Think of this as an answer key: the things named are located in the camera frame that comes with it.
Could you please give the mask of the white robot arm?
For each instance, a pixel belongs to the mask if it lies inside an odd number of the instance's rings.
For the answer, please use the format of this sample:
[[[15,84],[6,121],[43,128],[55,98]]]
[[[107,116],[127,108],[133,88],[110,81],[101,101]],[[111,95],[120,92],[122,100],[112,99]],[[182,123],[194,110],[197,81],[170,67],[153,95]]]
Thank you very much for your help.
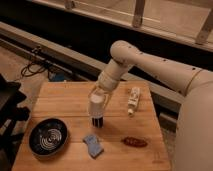
[[[118,40],[111,60],[89,94],[88,113],[96,127],[121,77],[136,66],[184,96],[176,128],[172,171],[213,171],[213,71],[140,51]]]

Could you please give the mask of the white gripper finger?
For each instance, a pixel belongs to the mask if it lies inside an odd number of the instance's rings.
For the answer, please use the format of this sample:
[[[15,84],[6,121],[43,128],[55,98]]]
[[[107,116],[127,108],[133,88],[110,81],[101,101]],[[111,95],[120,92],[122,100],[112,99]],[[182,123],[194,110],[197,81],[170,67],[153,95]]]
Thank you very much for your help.
[[[112,97],[112,94],[106,94],[105,97],[106,98],[105,98],[105,102],[104,102],[104,106],[103,106],[104,109],[107,107],[107,105],[108,105],[108,103],[109,103],[109,101],[110,101],[110,99]]]
[[[91,95],[92,95],[93,93],[95,93],[97,90],[98,90],[98,86],[95,85],[95,86],[92,88],[92,90],[90,91],[90,93],[88,94],[88,98],[90,99]]]

